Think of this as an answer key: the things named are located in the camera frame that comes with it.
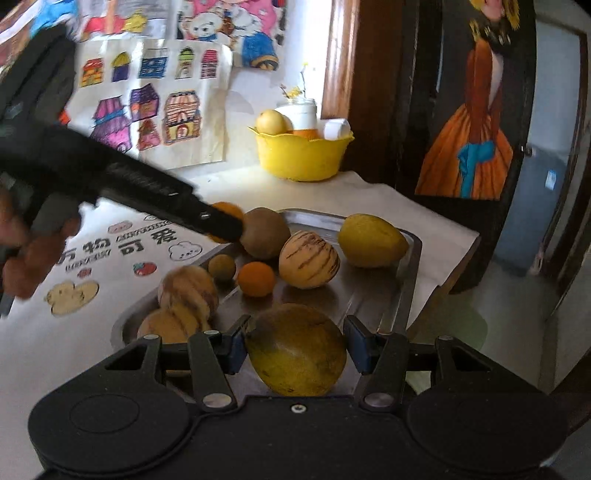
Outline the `person's left hand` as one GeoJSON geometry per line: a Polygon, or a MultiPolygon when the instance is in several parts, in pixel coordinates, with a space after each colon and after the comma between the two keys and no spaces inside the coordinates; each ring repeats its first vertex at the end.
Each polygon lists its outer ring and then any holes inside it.
{"type": "Polygon", "coordinates": [[[23,249],[2,268],[3,292],[21,300],[29,299],[61,257],[66,241],[77,235],[81,216],[68,219],[51,235],[34,236],[12,206],[8,191],[1,188],[1,245],[23,249]]]}

